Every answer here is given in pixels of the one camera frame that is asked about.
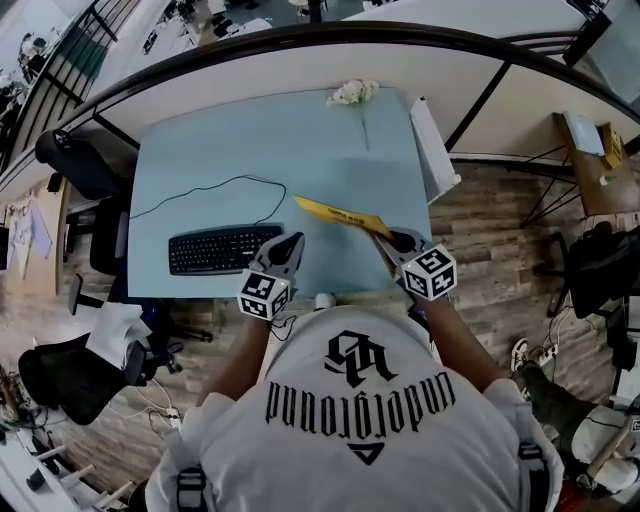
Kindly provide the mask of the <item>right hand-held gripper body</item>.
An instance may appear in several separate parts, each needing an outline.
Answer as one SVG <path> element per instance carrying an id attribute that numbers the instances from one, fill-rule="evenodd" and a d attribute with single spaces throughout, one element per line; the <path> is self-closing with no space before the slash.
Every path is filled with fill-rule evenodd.
<path id="1" fill-rule="evenodd" d="M 393 227 L 386 248 L 404 288 L 428 301 L 446 296 L 457 285 L 456 261 L 442 245 L 412 229 Z"/>

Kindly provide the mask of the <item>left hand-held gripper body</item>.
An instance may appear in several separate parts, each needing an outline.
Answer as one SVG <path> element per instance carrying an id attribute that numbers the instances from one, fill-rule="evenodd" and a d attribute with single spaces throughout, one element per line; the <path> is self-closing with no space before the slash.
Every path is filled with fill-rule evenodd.
<path id="1" fill-rule="evenodd" d="M 236 295 L 242 313 L 272 321 L 292 300 L 297 272 L 293 273 L 291 268 L 294 234 L 279 235 L 265 242 L 242 271 Z"/>

